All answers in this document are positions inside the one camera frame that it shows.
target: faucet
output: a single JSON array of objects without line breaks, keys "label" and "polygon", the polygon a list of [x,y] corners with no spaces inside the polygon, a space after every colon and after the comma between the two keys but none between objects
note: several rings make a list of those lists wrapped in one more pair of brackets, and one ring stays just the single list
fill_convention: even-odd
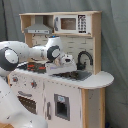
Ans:
[{"label": "faucet", "polygon": [[85,55],[88,56],[88,58],[89,58],[89,60],[90,60],[90,65],[93,65],[92,56],[91,56],[88,52],[82,51],[82,52],[80,52],[79,55],[78,55],[77,70],[83,70],[83,69],[85,69],[86,62],[85,62],[84,64],[82,64],[82,63],[80,62],[81,55],[83,55],[83,54],[85,54]]}]

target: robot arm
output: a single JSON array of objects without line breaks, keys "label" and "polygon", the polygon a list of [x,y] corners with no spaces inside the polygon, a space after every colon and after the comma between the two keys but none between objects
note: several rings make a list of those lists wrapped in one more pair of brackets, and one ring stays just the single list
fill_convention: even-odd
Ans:
[{"label": "robot arm", "polygon": [[17,41],[0,42],[0,123],[14,128],[48,128],[45,119],[30,113],[13,94],[4,78],[19,62],[29,57],[26,44]]},{"label": "robot arm", "polygon": [[50,37],[45,46],[32,48],[18,41],[0,42],[0,123],[11,124],[14,128],[48,128],[43,117],[30,113],[21,105],[3,79],[28,58],[49,60],[50,63],[46,63],[49,75],[76,70],[73,57],[63,52],[59,37]]},{"label": "robot arm", "polygon": [[77,67],[72,55],[63,52],[61,39],[51,36],[45,46],[35,46],[30,49],[30,58],[34,60],[48,60],[45,64],[49,75],[76,71]]}]

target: toy kitchen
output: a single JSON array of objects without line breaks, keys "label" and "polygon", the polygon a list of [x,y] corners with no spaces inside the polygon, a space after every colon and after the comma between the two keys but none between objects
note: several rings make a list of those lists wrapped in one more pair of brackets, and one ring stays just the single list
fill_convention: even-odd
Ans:
[{"label": "toy kitchen", "polygon": [[101,71],[101,12],[20,14],[29,47],[61,38],[64,52],[74,57],[77,71],[48,75],[45,61],[29,59],[9,75],[20,102],[44,116],[49,128],[104,128],[105,87],[111,74]]}]

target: door handle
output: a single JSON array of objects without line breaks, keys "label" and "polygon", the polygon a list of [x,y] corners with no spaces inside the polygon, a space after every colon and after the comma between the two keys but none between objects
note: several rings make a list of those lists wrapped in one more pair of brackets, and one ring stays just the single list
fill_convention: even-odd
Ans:
[{"label": "door handle", "polygon": [[19,93],[20,95],[22,95],[22,96],[32,97],[32,94],[26,94],[26,93],[24,93],[24,92],[22,92],[22,91],[18,91],[18,93]]},{"label": "door handle", "polygon": [[58,17],[55,18],[54,20],[54,28],[55,28],[55,31],[58,31],[58,28],[57,28],[57,22],[58,21]]},{"label": "door handle", "polygon": [[47,103],[47,117],[48,117],[48,120],[51,120],[51,115],[50,115],[50,102]]}]

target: knob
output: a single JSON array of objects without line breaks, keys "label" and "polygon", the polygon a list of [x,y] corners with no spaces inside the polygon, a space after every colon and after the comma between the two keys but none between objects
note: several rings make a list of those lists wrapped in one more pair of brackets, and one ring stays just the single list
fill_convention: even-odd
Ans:
[{"label": "knob", "polygon": [[35,87],[37,86],[36,82],[33,81],[33,82],[31,83],[31,86],[32,86],[32,88],[35,88]]},{"label": "knob", "polygon": [[17,77],[13,77],[13,82],[17,82],[18,78]]}]

